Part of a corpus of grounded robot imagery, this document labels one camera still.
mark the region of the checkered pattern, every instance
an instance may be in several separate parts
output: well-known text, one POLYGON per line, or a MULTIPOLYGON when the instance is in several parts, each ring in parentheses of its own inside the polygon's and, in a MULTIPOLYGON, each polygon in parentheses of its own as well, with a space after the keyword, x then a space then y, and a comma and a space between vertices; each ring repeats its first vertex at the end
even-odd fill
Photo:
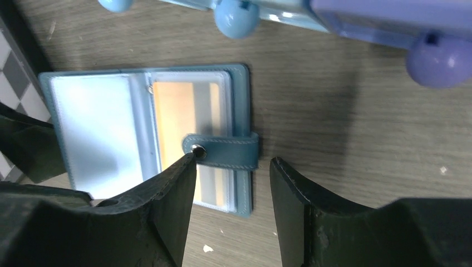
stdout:
MULTIPOLYGON (((0 102, 8 107, 36 118, 48 121, 51 118, 42 98, 41 89, 35 88, 23 69, 23 62, 18 60, 15 51, 0 32, 0 102)), ((22 176, 0 152, 0 180, 17 181, 22 176)))

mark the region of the purple ball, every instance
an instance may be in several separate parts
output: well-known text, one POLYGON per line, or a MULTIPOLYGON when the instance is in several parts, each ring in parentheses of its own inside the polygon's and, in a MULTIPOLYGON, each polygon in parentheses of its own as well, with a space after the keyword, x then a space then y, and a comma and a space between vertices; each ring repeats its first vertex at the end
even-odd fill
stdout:
POLYGON ((437 33, 423 34, 406 56, 406 70, 420 85, 453 87, 472 77, 472 42, 437 33))

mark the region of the card holder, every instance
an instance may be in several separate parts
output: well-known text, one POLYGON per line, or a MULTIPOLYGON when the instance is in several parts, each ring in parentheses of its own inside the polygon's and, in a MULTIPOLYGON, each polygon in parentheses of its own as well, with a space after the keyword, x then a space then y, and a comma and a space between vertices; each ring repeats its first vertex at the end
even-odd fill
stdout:
POLYGON ((258 136, 244 65, 51 72, 40 81, 76 190, 108 198, 199 146, 195 203, 250 215, 258 136))

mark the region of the wallet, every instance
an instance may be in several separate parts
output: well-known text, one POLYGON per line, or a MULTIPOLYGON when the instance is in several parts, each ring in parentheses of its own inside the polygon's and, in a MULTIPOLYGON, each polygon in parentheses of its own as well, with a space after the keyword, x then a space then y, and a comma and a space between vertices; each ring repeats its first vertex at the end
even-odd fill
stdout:
POLYGON ((250 215, 259 137, 245 65, 46 72, 40 83, 75 190, 110 198, 199 148, 194 203, 250 215))

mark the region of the light blue ball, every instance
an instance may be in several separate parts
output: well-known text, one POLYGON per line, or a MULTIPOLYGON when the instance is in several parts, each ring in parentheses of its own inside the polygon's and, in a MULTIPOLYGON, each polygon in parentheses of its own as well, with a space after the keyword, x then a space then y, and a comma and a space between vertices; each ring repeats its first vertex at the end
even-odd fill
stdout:
POLYGON ((111 12, 121 13, 130 9, 133 0, 99 0, 99 3, 111 12))
POLYGON ((248 37, 260 21, 259 6, 247 1, 221 0, 214 12, 218 29, 232 39, 248 37))

